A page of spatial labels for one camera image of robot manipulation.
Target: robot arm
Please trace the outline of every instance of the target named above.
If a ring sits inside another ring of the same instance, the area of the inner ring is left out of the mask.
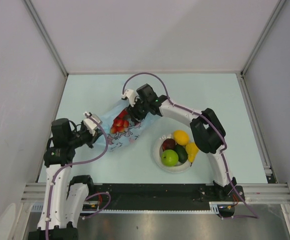
[[[134,121],[141,121],[148,113],[175,119],[190,127],[195,144],[208,155],[214,172],[214,185],[219,188],[220,194],[227,195],[231,192],[226,168],[222,161],[220,150],[223,147],[222,140],[203,117],[196,116],[193,112],[203,115],[216,127],[222,137],[226,135],[214,111],[193,109],[189,112],[184,106],[171,103],[165,95],[157,96],[153,89],[145,84],[137,89],[137,93],[131,89],[125,91],[123,98],[129,100],[128,113]],[[88,114],[96,122],[101,124],[96,115]],[[53,137],[49,140],[44,162],[46,165],[46,190],[41,218],[37,225],[37,231],[30,232],[29,240],[45,239],[45,231],[48,231],[49,239],[77,239],[77,221],[85,199],[94,193],[94,185],[89,175],[75,176],[67,188],[71,167],[62,168],[72,163],[75,149],[87,144],[92,148],[93,143],[101,136],[97,125],[86,118],[81,122],[80,130],[66,118],[57,119],[51,127]],[[236,180],[229,170],[230,178],[234,185]]]
[[[101,123],[96,115],[86,112],[85,114]],[[74,130],[71,130],[70,123],[74,125]],[[89,175],[75,176],[67,187],[71,167],[62,167],[72,163],[76,148],[84,144],[92,148],[92,144],[101,136],[97,125],[86,118],[81,122],[80,130],[77,130],[73,122],[60,118],[53,121],[51,130],[53,137],[49,139],[44,154],[46,166],[44,205],[37,231],[29,233],[29,240],[45,239],[45,231],[48,231],[50,240],[77,239],[76,227],[82,206],[85,199],[94,193],[93,181]],[[49,198],[51,186],[53,191]]]
[[[148,84],[137,89],[137,93],[138,94],[128,89],[123,95],[123,99],[129,100],[130,106],[127,111],[132,119],[141,121],[146,117],[147,113],[151,113],[153,115],[174,119],[190,127],[195,144],[202,152],[208,155],[214,172],[214,184],[223,188],[226,194],[229,193],[232,188],[229,184],[226,168],[220,155],[223,143],[216,132],[203,118],[193,114],[193,112],[196,112],[205,116],[224,137],[226,132],[214,111],[209,108],[204,111],[192,109],[192,112],[184,110],[187,109],[185,106],[181,106],[175,102],[172,104],[165,95],[158,97]],[[229,175],[233,183],[236,184],[236,180],[230,170]]]

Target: bowl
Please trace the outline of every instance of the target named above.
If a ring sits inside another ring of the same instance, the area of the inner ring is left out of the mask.
[[[161,162],[161,155],[163,152],[162,144],[166,139],[172,139],[172,134],[162,135],[157,139],[153,147],[153,156],[156,164],[163,170],[170,173],[182,173],[191,167],[191,163],[187,160],[184,163],[178,162],[175,166],[165,166]]]

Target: black strip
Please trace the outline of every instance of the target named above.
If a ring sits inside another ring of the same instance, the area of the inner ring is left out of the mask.
[[[95,188],[97,192],[110,193],[108,210],[201,211],[210,210],[209,202],[221,202],[217,188],[205,184],[105,183]],[[108,202],[106,195],[102,199],[100,207]],[[233,202],[231,194],[226,201]]]

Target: lemon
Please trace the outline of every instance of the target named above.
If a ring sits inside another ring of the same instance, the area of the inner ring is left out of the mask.
[[[189,143],[189,136],[185,131],[174,131],[174,140],[181,146],[185,146]]]
[[[193,162],[195,160],[195,157],[198,153],[199,149],[197,148],[196,144],[194,142],[191,142],[186,145],[186,152],[188,154],[188,161]]]

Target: plastic bag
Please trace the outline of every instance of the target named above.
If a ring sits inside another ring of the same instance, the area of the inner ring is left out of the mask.
[[[141,122],[133,122],[126,111],[128,106],[129,101],[120,100],[116,107],[100,117],[103,122],[101,126],[107,134],[109,151],[135,142],[140,134],[159,118],[159,116],[148,113]],[[105,138],[100,137],[94,145],[105,147]]]

